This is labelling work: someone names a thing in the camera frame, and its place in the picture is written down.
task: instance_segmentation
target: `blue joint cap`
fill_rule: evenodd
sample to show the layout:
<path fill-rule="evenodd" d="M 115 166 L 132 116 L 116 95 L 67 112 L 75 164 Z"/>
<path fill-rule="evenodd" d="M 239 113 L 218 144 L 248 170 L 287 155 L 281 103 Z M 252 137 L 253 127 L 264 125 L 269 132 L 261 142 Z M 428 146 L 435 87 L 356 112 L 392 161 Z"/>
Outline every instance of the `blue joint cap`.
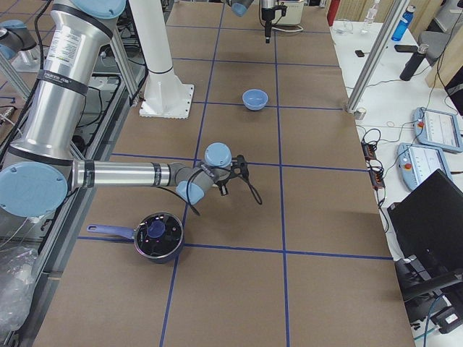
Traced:
<path fill-rule="evenodd" d="M 0 27 L 4 27 L 5 29 L 27 29 L 26 24 L 20 20 L 5 20 L 0 23 Z"/>
<path fill-rule="evenodd" d="M 209 166 L 226 168 L 232 163 L 232 152 L 224 143 L 215 142 L 206 148 L 204 159 Z"/>
<path fill-rule="evenodd" d="M 66 194 L 66 179 L 53 166 L 21 162 L 0 172 L 0 207 L 13 215 L 45 215 L 55 211 Z"/>
<path fill-rule="evenodd" d="M 126 0 L 71 0 L 81 11 L 100 20 L 117 18 L 125 9 Z"/>
<path fill-rule="evenodd" d="M 243 17 L 247 11 L 247 7 L 243 4 L 232 4 L 231 10 L 235 13 L 238 17 Z"/>
<path fill-rule="evenodd" d="M 160 220 L 155 220 L 150 226 L 148 226 L 148 236 L 153 239 L 161 237 L 164 234 L 164 231 L 166 231 L 166 224 Z"/>
<path fill-rule="evenodd" d="M 181 181 L 175 189 L 177 194 L 180 195 L 185 201 L 188 201 L 187 183 L 187 181 Z M 204 191 L 197 184 L 190 182 L 190 184 L 188 184 L 188 197 L 190 199 L 190 204 L 194 205 L 202 198 L 204 198 Z"/>
<path fill-rule="evenodd" d="M 4 56 L 6 60 L 10 60 L 16 55 L 16 52 L 13 51 L 10 47 L 0 45 L 0 54 Z"/>

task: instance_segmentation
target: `blue water bottle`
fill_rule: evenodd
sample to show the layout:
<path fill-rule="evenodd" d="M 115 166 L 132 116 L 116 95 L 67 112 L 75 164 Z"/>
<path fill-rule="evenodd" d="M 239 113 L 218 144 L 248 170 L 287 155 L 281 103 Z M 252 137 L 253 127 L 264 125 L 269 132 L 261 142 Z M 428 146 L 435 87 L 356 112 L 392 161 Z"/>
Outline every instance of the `blue water bottle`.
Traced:
<path fill-rule="evenodd" d="M 405 34 L 405 30 L 407 30 L 408 26 L 413 20 L 413 13 L 417 8 L 413 5 L 409 5 L 407 10 L 405 11 L 404 15 L 400 19 L 399 24 L 397 25 L 396 31 L 392 34 L 392 40 L 400 41 L 402 36 Z"/>

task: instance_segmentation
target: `black phone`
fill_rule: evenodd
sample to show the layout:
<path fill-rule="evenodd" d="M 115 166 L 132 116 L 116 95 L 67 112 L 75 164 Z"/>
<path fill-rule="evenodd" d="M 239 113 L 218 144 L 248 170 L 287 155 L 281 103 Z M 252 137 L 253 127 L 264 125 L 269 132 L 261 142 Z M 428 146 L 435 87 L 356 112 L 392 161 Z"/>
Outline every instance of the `black phone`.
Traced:
<path fill-rule="evenodd" d="M 395 45 L 394 48 L 399 53 L 415 53 L 418 50 L 418 46 L 414 45 Z"/>

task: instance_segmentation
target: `blue bowl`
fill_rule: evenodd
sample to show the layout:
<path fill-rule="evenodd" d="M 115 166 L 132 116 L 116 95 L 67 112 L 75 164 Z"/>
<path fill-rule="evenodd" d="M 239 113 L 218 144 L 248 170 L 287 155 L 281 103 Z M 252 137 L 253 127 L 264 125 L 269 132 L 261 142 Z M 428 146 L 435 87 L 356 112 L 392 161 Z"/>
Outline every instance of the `blue bowl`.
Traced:
<path fill-rule="evenodd" d="M 243 93 L 243 103 L 251 111 L 259 111 L 267 105 L 268 95 L 260 89 L 249 89 Z"/>

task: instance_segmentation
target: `clear plastic bottle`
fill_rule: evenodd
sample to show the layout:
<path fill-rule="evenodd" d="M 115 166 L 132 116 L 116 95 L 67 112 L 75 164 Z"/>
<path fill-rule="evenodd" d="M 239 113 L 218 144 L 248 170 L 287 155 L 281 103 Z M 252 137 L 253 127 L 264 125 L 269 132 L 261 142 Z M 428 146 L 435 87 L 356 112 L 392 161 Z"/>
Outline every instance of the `clear plastic bottle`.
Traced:
<path fill-rule="evenodd" d="M 413 13 L 415 12 L 415 10 L 416 7 L 413 5 L 407 7 L 407 10 L 402 15 L 402 18 L 400 19 L 400 22 L 397 25 L 396 31 L 394 31 L 394 34 L 392 34 L 392 40 L 400 41 L 402 39 L 402 37 L 405 34 L 405 31 L 407 30 L 407 28 L 413 20 Z"/>
<path fill-rule="evenodd" d="M 368 10 L 365 19 L 363 20 L 362 33 L 364 34 L 370 31 L 370 27 L 375 20 L 376 14 L 378 13 L 379 1 L 380 0 L 375 0 L 371 8 Z"/>

